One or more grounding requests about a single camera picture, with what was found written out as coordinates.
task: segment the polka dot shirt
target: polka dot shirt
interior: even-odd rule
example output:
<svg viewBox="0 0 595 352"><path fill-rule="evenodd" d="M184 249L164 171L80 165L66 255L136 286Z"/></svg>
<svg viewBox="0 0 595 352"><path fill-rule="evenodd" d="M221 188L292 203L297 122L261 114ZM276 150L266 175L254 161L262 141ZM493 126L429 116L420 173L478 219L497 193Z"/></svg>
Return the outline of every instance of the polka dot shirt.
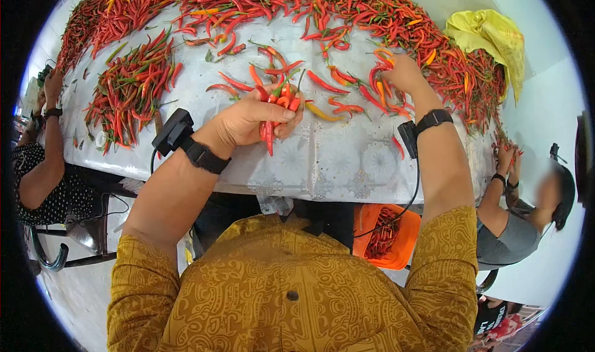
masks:
<svg viewBox="0 0 595 352"><path fill-rule="evenodd" d="M73 173L73 169L70 167L66 167L62 180L41 203L41 206L34 210L23 206L19 193L21 178L44 159L45 152L37 142L21 145L12 150L14 191L19 221L27 226L35 226L63 224L68 213L74 214L78 219L88 217L91 213L93 191Z"/></svg>

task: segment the orange basket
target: orange basket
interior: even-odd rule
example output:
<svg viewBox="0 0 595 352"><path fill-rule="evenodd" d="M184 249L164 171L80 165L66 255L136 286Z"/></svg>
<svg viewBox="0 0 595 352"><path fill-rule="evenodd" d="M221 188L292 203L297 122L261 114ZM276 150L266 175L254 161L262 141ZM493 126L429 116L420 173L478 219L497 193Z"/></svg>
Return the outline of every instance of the orange basket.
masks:
<svg viewBox="0 0 595 352"><path fill-rule="evenodd" d="M390 208L397 214L400 214L404 210L403 207L390 204L364 204L363 206L356 206L355 213L353 214L353 235L359 236L374 229L380 210L383 207ZM401 216L399 230L396 233L397 237L390 248L390 252L382 259L366 259L364 257L372 234L353 240L353 255L368 260L376 267L396 270L403 269L409 262L409 258L415 247L417 235L420 233L420 222L421 216L407 210Z"/></svg>

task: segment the yellow plastic bag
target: yellow plastic bag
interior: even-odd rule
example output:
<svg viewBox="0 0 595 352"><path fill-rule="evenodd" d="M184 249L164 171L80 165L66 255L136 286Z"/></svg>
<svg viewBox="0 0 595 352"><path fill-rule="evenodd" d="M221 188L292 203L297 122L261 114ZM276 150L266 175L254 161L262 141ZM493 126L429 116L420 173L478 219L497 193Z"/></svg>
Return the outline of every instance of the yellow plastic bag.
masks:
<svg viewBox="0 0 595 352"><path fill-rule="evenodd" d="M494 10L461 11L446 21L444 34L465 52L483 48L504 65L506 86L512 83L515 102L525 78L525 38L514 21ZM504 101L506 92L500 101Z"/></svg>

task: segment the mustard yellow shirt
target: mustard yellow shirt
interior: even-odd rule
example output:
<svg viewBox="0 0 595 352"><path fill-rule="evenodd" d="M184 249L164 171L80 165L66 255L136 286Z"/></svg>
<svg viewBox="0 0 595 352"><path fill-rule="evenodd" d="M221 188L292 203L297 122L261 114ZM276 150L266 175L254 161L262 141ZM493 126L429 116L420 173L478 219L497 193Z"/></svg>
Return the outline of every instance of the mustard yellow shirt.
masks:
<svg viewBox="0 0 595 352"><path fill-rule="evenodd" d="M179 278L159 249L118 244L109 351L464 351L477 313L475 209L425 224L405 288L326 235L255 216Z"/></svg>

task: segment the shirt button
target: shirt button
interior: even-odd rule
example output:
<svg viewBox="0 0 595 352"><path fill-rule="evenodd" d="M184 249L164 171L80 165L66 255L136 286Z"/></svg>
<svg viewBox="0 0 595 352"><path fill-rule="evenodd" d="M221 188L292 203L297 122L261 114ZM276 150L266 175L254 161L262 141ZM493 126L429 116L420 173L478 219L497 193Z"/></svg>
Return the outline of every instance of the shirt button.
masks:
<svg viewBox="0 0 595 352"><path fill-rule="evenodd" d="M287 299L291 301L297 301L299 299L299 295L295 291L289 291L287 293Z"/></svg>

